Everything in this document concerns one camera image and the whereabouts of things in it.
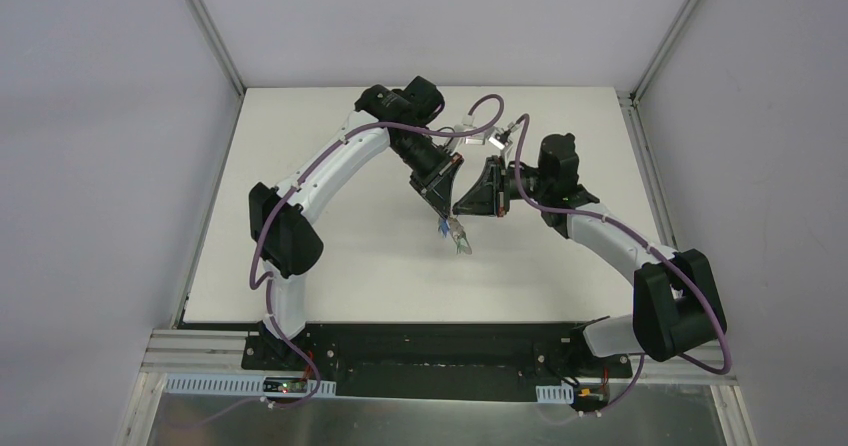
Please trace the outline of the keyring with keys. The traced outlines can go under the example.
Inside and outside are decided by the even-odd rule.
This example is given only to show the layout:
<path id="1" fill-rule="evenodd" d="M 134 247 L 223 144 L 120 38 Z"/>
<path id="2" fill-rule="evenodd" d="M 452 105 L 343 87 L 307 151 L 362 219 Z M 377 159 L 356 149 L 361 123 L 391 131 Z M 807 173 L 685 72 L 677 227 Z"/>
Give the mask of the keyring with keys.
<path id="1" fill-rule="evenodd" d="M 472 247 L 468 240 L 464 227 L 456 217 L 449 216 L 446 220 L 448 226 L 448 234 L 456 246 L 458 255 L 471 255 Z"/>

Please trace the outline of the blue tagged key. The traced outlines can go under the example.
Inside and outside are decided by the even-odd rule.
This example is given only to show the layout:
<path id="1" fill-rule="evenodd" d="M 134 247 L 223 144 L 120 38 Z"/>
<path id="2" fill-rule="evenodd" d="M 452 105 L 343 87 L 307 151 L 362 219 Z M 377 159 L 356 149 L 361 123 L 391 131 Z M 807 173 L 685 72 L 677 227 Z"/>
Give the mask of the blue tagged key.
<path id="1" fill-rule="evenodd" d="M 437 230 L 442 237 L 448 236 L 450 228 L 446 219 L 440 218 L 437 221 Z"/>

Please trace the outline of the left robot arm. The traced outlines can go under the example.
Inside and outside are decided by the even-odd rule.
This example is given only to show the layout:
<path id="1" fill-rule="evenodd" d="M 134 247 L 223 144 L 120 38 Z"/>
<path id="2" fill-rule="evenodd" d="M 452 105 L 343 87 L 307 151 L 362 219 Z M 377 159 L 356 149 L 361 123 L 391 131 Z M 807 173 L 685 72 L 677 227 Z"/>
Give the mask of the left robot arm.
<path id="1" fill-rule="evenodd" d="M 452 186 L 463 160 L 436 145 L 428 125 L 445 105 L 430 81 L 414 78 L 403 89 L 367 88 L 337 136 L 309 163 L 275 186 L 249 192 L 250 234 L 255 241 L 251 287 L 266 288 L 265 328 L 273 336 L 266 355 L 281 370 L 297 368 L 305 344 L 305 282 L 324 243 L 314 225 L 332 198 L 371 159 L 392 150 L 410 169 L 410 185 L 447 220 Z"/>

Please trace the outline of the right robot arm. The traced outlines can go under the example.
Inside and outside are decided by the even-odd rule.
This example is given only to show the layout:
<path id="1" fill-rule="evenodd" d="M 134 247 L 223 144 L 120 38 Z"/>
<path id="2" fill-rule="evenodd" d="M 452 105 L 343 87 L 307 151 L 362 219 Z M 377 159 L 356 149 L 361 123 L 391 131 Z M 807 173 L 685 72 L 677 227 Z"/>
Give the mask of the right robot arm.
<path id="1" fill-rule="evenodd" d="M 655 361 L 683 357 L 709 341 L 723 341 L 726 317 L 706 256 L 651 243 L 616 218 L 579 182 L 572 134 L 546 136 L 537 163 L 486 160 L 480 178 L 452 207 L 456 215 L 503 217 L 528 199 L 544 223 L 604 260 L 633 288 L 629 315 L 579 327 L 567 350 L 569 366 L 595 374 L 610 356 L 642 353 Z"/>

